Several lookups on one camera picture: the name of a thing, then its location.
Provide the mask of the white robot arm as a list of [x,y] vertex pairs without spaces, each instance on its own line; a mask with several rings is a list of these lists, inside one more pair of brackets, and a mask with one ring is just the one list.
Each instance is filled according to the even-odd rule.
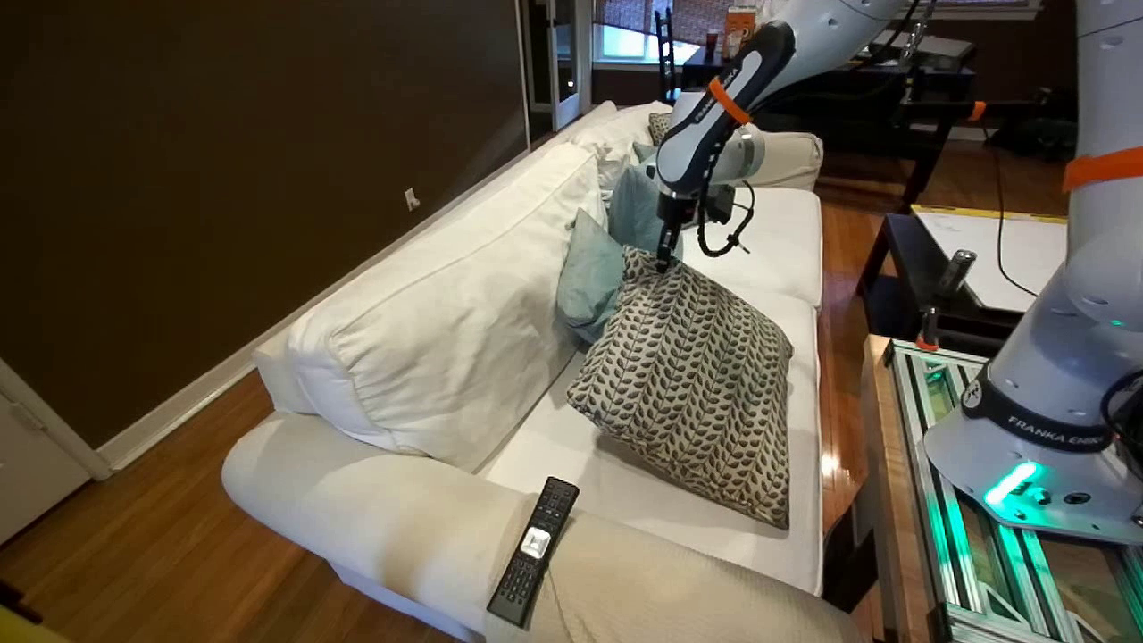
[[[731,64],[673,108],[662,216],[683,228],[750,109],[872,42],[907,0],[774,0]],[[1080,147],[1067,256],[956,408],[922,435],[941,473],[1014,529],[1143,544],[1143,0],[1075,0]]]

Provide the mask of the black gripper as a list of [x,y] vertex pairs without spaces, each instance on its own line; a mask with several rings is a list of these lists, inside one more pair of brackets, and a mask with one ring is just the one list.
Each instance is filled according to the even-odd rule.
[[680,232],[685,223],[705,228],[708,221],[729,221],[731,206],[735,206],[731,184],[711,184],[711,188],[700,188],[697,197],[662,197],[658,200],[658,216],[662,216],[658,269],[669,269],[674,260]]

